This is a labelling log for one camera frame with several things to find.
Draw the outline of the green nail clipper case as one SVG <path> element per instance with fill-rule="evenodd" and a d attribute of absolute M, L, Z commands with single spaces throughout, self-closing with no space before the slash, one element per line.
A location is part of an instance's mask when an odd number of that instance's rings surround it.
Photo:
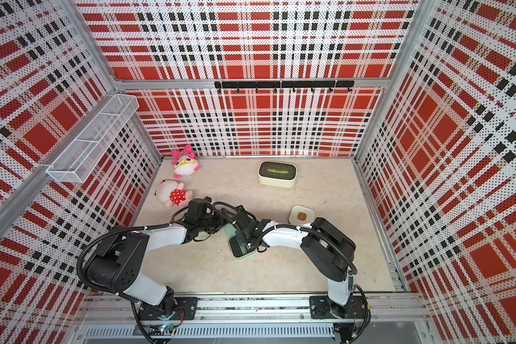
<path fill-rule="evenodd" d="M 226 224 L 223 227 L 223 230 L 228 236 L 229 248 L 236 259 L 243 259 L 257 251 L 256 249 L 250 249 L 243 233 L 240 232 L 239 229 L 236 229 L 232 224 Z"/>

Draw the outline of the cream case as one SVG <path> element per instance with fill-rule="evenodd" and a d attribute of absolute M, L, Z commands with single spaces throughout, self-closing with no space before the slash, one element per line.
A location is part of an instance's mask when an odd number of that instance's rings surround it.
<path fill-rule="evenodd" d="M 291 209 L 289 215 L 289 224 L 303 225 L 313 223 L 314 221 L 315 212 L 313 209 L 301 205 L 295 205 Z"/>

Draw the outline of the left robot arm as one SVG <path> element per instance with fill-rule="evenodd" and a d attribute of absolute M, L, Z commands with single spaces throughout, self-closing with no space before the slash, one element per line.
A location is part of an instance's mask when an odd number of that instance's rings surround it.
<path fill-rule="evenodd" d="M 140 271 L 149 252 L 194 241 L 200 234 L 213 235 L 226 225 L 212 200 L 195 199 L 165 224 L 116 226 L 94 239 L 77 259 L 77 276 L 90 289 L 119 295 L 131 302 L 158 306 L 169 288 Z"/>

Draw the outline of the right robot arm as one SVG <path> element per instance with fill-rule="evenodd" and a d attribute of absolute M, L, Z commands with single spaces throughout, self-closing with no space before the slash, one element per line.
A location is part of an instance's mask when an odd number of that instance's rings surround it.
<path fill-rule="evenodd" d="M 270 219 L 258 221 L 242 206 L 221 210 L 234 230 L 230 245 L 234 256 L 264 252 L 271 247 L 288 247 L 304 252 L 318 271 L 328 279 L 329 300 L 340 307 L 353 293 L 356 244 L 328 220 L 318 217 L 309 224 L 280 224 Z"/>

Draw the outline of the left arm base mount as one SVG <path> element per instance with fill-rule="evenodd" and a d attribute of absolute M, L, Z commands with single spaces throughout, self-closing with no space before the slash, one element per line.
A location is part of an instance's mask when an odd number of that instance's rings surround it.
<path fill-rule="evenodd" d="M 160 305 L 143 303 L 138 308 L 138 317 L 144 321 L 151 320 L 193 320 L 199 298 L 167 297 Z"/>

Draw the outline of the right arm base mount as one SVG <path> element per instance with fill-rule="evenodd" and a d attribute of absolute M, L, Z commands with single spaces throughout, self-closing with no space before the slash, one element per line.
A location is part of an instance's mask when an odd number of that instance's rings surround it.
<path fill-rule="evenodd" d="M 345 305 L 338 305 L 326 296 L 309 297 L 312 319 L 364 319 L 369 313 L 361 296 L 351 295 Z"/>

